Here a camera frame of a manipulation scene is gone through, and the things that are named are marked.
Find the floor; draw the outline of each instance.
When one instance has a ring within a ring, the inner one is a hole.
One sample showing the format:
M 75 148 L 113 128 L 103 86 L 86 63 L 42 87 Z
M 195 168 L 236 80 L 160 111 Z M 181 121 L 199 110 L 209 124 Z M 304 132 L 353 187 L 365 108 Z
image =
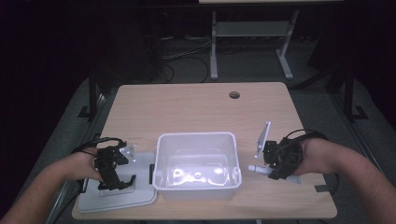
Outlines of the floor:
M 170 56 L 200 47 L 206 41 L 207 39 L 205 38 L 164 40 L 164 55 L 171 58 Z M 177 60 L 166 61 L 163 71 L 152 83 L 168 83 L 172 85 L 198 82 L 284 82 L 288 87 L 291 87 L 314 76 L 318 72 L 306 65 L 316 42 L 293 40 L 290 43 L 287 59 L 294 74 L 294 80 L 286 80 L 275 53 L 282 41 L 281 38 L 224 39 L 219 42 L 218 48 L 218 80 L 213 81 L 208 77 L 209 52 L 208 49 L 202 48 L 196 53 Z M 362 154 L 373 154 L 384 175 L 393 185 L 396 185 L 396 163 L 394 162 L 396 158 L 396 150 L 394 150 L 396 145 L 395 130 L 387 123 L 381 112 L 371 101 L 367 90 L 358 81 L 355 81 L 353 105 L 360 105 L 368 115 L 368 119 L 359 119 L 351 123 L 342 113 L 343 91 L 336 94 L 327 93 L 325 91 L 327 80 L 328 78 L 325 77 L 303 90 L 290 91 L 302 124 L 305 128 L 325 133 L 335 143 L 354 148 Z M 116 93 L 117 89 L 114 89 L 111 93 L 103 95 L 98 101 L 98 115 L 93 122 L 88 122 L 88 119 L 78 118 L 81 108 L 89 104 L 88 81 L 81 83 L 44 148 L 34 170 L 26 180 L 25 187 L 43 167 L 68 155 L 71 148 L 88 139 L 92 139 L 95 134 L 100 134 Z M 332 183 L 332 176 L 325 176 L 325 178 L 329 184 Z M 55 203 L 56 206 L 50 213 L 51 216 L 48 223 L 52 223 L 57 217 L 59 219 L 56 219 L 56 223 L 133 223 L 132 221 L 79 221 L 73 219 L 71 217 L 71 210 L 74 205 L 72 199 L 76 193 L 76 183 L 68 182 L 58 197 L 58 203 Z M 344 178 L 341 178 L 339 189 L 333 195 L 333 199 L 338 210 L 337 216 L 333 219 L 263 220 L 262 223 L 369 223 L 356 194 Z

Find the table surface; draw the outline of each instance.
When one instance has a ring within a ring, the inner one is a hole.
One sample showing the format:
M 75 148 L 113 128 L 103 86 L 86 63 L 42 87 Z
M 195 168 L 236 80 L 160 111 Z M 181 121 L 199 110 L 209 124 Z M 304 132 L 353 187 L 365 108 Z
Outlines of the table surface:
M 237 91 L 238 99 L 230 92 Z M 133 85 L 120 87 L 102 137 L 136 144 L 135 152 L 156 152 L 163 133 L 231 132 L 235 135 L 242 185 L 231 200 L 166 201 L 161 193 L 151 205 L 100 213 L 76 219 L 265 219 L 331 218 L 336 208 L 329 192 L 317 193 L 322 175 L 302 175 L 302 184 L 273 180 L 248 170 L 256 160 L 257 142 L 265 121 L 272 125 L 268 140 L 281 140 L 302 129 L 302 123 L 283 83 L 207 83 Z

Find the black cable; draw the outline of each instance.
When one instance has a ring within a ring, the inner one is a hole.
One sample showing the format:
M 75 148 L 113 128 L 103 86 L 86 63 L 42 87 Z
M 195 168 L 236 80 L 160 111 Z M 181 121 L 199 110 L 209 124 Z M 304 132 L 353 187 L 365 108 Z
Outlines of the black cable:
M 323 224 L 327 224 L 327 222 L 323 221 L 322 219 L 318 219 L 318 221 L 323 223 Z
M 193 43 L 201 44 L 201 43 L 205 43 L 207 40 L 210 40 L 210 38 L 209 37 L 202 37 L 200 39 L 191 39 L 191 38 L 184 37 L 182 40 L 187 40 L 187 41 L 190 41 L 190 42 L 193 42 Z
M 249 44 L 247 43 L 247 41 L 244 41 L 245 47 L 243 47 L 242 44 L 233 45 L 233 40 L 235 40 L 236 38 L 227 38 L 227 39 L 220 41 L 221 39 L 222 39 L 222 37 L 219 38 L 218 41 L 216 41 L 218 43 L 217 50 L 216 50 L 217 54 L 236 54 L 239 52 L 249 51 Z M 227 42 L 227 41 L 230 43 L 230 46 L 226 46 L 224 44 L 224 42 Z M 226 49 L 220 49 L 221 45 L 225 46 Z M 232 50 L 233 46 L 237 46 L 238 49 Z
M 85 154 L 88 154 L 88 155 L 91 155 L 91 156 L 93 156 L 93 157 L 96 157 L 96 155 L 93 154 L 93 153 L 91 153 L 91 152 L 87 152 L 87 151 L 84 151 L 84 150 L 82 150 L 82 151 L 80 151 L 80 152 L 85 153 Z
M 91 142 L 84 143 L 81 146 L 76 147 L 75 149 L 73 149 L 72 153 L 80 152 L 80 151 L 82 151 L 83 149 L 85 149 L 87 147 L 96 147 L 99 143 L 104 143 L 104 142 L 108 142 L 108 141 L 118 141 L 119 142 L 119 146 L 126 147 L 126 142 L 122 141 L 119 138 L 104 137 L 104 138 L 99 138 L 99 139 L 96 139 L 96 140 L 92 140 Z
M 293 132 L 289 133 L 288 135 L 286 135 L 286 138 L 289 137 L 289 136 L 291 136 L 291 135 L 294 134 L 294 133 L 297 133 L 297 132 L 311 132 L 311 133 L 317 133 L 317 131 L 312 130 L 312 129 L 299 129 L 299 130 L 293 131 Z
M 338 186 L 340 185 L 340 175 L 337 173 L 334 173 L 334 177 L 335 177 L 334 183 L 332 184 L 332 187 L 329 190 L 330 195 L 332 195 L 332 196 L 338 190 Z
M 164 60 L 174 60 L 174 59 L 177 59 L 177 58 L 184 57 L 186 55 L 191 55 L 191 54 L 194 54 L 194 53 L 198 53 L 198 52 L 202 51 L 203 49 L 209 49 L 210 46 L 211 46 L 211 41 L 209 40 L 205 44 L 203 44 L 202 46 L 196 47 L 194 49 L 189 49 L 187 51 L 184 51 L 184 52 L 181 52 L 181 53 L 177 53 L 177 54 L 174 54 L 174 55 L 163 56 L 163 59 Z
M 171 65 L 169 65 L 169 64 L 166 64 L 166 63 L 165 63 L 163 66 L 169 68 L 169 69 L 172 71 L 172 75 L 171 75 L 170 78 L 168 78 L 168 76 L 165 74 L 165 72 L 162 72 L 163 76 L 165 77 L 165 82 L 162 82 L 162 84 L 167 84 L 167 83 L 170 83 L 170 82 L 172 81 L 172 79 L 174 78 L 174 76 L 175 76 L 175 70 L 174 70 L 173 67 L 172 67 Z
M 202 59 L 200 59 L 200 58 L 196 58 L 196 57 L 191 57 L 191 56 L 189 56 L 189 57 L 177 57 L 177 58 L 175 58 L 175 59 L 170 59 L 170 60 L 167 60 L 167 61 L 168 61 L 168 62 L 172 62 L 172 61 L 181 60 L 181 59 L 194 59 L 194 60 L 198 60 L 198 61 L 202 62 L 202 63 L 204 64 L 204 66 L 205 66 L 206 75 L 205 75 L 204 79 L 203 79 L 200 83 L 204 83 L 204 82 L 206 81 L 207 77 L 209 77 L 209 66 L 207 65 L 207 63 L 206 63 L 204 60 L 202 60 Z

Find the white plastic bin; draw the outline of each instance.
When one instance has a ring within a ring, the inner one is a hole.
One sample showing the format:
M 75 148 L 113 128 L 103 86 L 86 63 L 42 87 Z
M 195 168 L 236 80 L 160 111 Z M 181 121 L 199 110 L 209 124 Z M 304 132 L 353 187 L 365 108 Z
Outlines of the white plastic bin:
M 165 133 L 153 186 L 165 200 L 230 199 L 242 176 L 232 133 Z

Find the forearm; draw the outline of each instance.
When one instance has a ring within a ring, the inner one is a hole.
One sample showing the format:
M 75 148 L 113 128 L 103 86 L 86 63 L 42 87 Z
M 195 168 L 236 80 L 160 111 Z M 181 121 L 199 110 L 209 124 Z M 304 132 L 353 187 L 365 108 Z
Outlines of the forearm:
M 356 190 L 373 223 L 395 223 L 396 188 L 362 155 L 350 149 L 338 156 L 337 172 Z
M 65 175 L 59 163 L 45 168 L 22 196 L 12 205 L 0 223 L 44 223 Z

